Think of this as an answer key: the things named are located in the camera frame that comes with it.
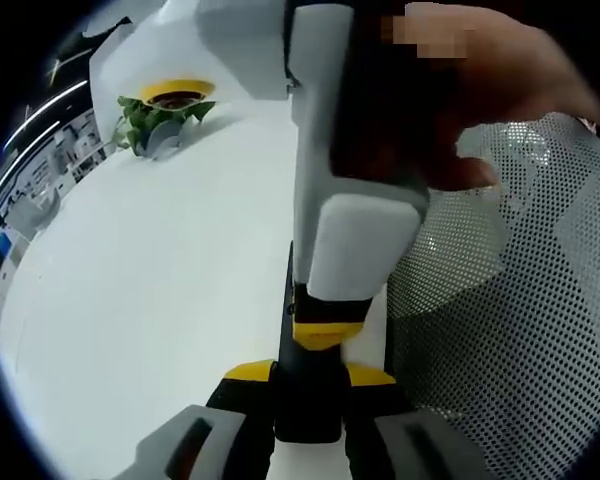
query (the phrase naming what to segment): robotic arm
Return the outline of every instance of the robotic arm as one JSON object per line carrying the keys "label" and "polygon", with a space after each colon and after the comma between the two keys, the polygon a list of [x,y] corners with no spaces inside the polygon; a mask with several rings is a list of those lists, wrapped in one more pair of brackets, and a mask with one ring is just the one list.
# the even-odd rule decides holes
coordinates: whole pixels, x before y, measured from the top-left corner
{"label": "robotic arm", "polygon": [[342,361],[342,342],[362,329],[429,204],[423,182],[396,162],[395,125],[426,134],[420,107],[435,100],[404,112],[405,90],[431,79],[381,43],[381,16],[400,13],[392,3],[168,0],[105,62],[110,91],[152,105],[291,93],[299,134],[278,360],[227,373],[206,407],[143,440],[117,480],[264,479],[274,436],[335,442],[343,423],[356,480],[484,478],[480,452],[415,411],[390,375]]}

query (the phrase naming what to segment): green leaves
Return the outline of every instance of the green leaves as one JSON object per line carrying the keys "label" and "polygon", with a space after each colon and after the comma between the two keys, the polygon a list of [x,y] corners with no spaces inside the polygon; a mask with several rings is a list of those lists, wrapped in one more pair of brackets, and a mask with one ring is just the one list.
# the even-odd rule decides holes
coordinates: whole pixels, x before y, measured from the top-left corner
{"label": "green leaves", "polygon": [[129,145],[131,146],[131,150],[136,156],[139,156],[138,145],[142,140],[142,132],[139,128],[132,128],[127,132],[127,140],[129,140]]}
{"label": "green leaves", "polygon": [[[161,123],[171,120],[182,125],[189,117],[195,117],[198,122],[201,122],[216,105],[216,102],[200,102],[182,110],[169,111],[150,107],[135,98],[118,97],[117,101],[118,105],[122,107],[123,116],[116,125],[113,141],[122,148],[130,146],[136,156],[142,154],[151,132]],[[125,121],[131,126],[126,133],[128,144],[123,141],[124,134],[118,131]]]}
{"label": "green leaves", "polygon": [[184,110],[184,118],[187,119],[190,116],[196,117],[196,119],[201,122],[202,119],[211,111],[213,107],[215,107],[216,102],[200,102],[195,105],[191,105]]}

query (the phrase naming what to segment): finger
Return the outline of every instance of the finger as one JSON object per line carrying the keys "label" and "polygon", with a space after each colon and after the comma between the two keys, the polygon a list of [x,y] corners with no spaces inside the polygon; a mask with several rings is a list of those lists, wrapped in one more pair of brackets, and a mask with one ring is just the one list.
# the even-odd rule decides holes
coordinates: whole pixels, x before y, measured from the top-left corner
{"label": "finger", "polygon": [[446,192],[491,187],[498,184],[498,175],[491,165],[479,158],[458,158],[449,155],[420,165],[420,171],[430,188]]}

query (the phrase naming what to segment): perforated mesh fabric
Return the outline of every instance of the perforated mesh fabric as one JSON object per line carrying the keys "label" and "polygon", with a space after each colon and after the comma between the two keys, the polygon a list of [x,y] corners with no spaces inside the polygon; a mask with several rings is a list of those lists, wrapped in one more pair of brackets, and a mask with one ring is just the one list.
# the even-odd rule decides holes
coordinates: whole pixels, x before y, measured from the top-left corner
{"label": "perforated mesh fabric", "polygon": [[394,373],[496,477],[560,478],[600,426],[600,139],[556,114],[458,149],[502,188],[433,195],[389,282]]}

